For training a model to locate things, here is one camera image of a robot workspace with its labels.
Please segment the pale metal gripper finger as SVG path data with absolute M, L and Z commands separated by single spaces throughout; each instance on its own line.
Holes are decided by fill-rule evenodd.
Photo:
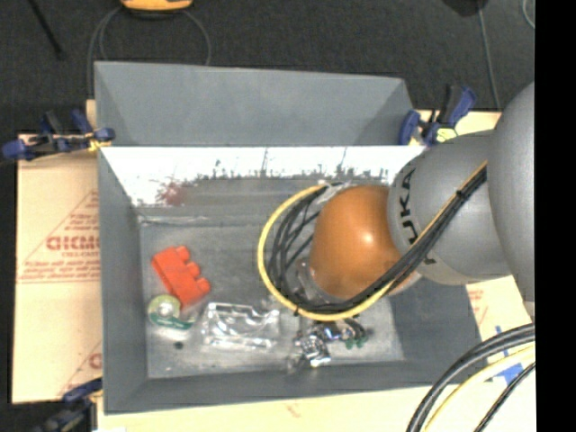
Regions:
M 301 339 L 295 339 L 292 342 L 292 352 L 288 355 L 286 361 L 286 372 L 295 374 L 309 367 L 309 360 L 305 349 L 305 344 Z
M 308 337 L 303 341 L 303 355 L 312 368 L 318 368 L 331 361 L 327 343 L 318 337 Z

